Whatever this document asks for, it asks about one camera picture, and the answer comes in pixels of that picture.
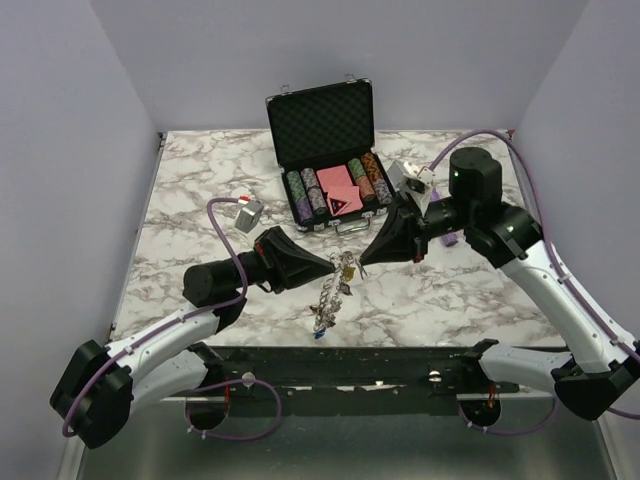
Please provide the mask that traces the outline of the key with black tag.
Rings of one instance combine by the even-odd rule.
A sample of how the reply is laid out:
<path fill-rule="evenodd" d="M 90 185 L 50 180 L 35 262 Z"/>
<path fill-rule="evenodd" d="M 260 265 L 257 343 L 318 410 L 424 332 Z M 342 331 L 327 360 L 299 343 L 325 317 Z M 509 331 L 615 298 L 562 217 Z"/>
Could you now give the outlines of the key with black tag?
<path fill-rule="evenodd" d="M 362 265 L 362 263 L 360 262 L 359 258 L 355 258 L 354 259 L 354 264 L 357 267 L 357 270 L 359 272 L 360 278 L 364 279 L 368 274 L 364 268 L 364 266 Z"/>

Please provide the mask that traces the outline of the silver disc keyring holder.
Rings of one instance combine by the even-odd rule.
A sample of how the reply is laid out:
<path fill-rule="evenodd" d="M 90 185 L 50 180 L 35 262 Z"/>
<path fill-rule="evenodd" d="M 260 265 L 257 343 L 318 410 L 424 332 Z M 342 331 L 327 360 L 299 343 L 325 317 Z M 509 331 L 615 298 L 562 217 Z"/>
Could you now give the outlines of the silver disc keyring holder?
<path fill-rule="evenodd" d="M 310 307 L 314 315 L 313 334 L 323 329 L 327 332 L 336 325 L 336 317 L 342 307 L 342 297 L 352 295 L 350 282 L 357 271 L 354 259 L 351 251 L 333 253 L 330 256 L 335 272 L 322 284 L 317 304 Z"/>

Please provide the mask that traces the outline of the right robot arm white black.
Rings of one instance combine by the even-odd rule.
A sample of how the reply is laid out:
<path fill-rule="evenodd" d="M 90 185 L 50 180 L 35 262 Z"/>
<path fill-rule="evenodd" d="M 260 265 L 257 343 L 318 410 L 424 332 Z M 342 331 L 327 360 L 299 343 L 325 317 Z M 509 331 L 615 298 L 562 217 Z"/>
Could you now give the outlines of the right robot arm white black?
<path fill-rule="evenodd" d="M 387 172 L 396 195 L 362 265 L 424 259 L 430 240 L 460 231 L 473 251 L 514 281 L 563 338 L 560 353 L 511 347 L 495 340 L 465 355 L 460 379 L 480 392 L 508 382 L 552 393 L 576 416 L 598 419 L 639 379 L 638 341 L 560 271 L 540 224 L 502 199 L 502 166 L 479 147 L 453 151 L 449 194 L 433 200 L 434 174 L 396 161 Z"/>

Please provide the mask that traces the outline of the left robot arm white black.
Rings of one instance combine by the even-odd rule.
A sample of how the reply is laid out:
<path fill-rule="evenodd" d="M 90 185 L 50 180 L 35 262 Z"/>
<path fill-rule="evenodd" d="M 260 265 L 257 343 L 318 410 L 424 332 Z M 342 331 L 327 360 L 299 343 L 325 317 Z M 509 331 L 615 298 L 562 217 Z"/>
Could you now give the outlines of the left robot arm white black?
<path fill-rule="evenodd" d="M 63 420 L 63 436 L 77 436 L 89 448 L 110 441 L 128 421 L 142 381 L 233 324 L 251 286 L 281 293 L 334 271 L 330 261 L 303 249 L 279 227 L 261 233 L 250 251 L 189 267 L 183 276 L 186 305 L 123 341 L 88 340 L 76 348 L 49 400 Z"/>

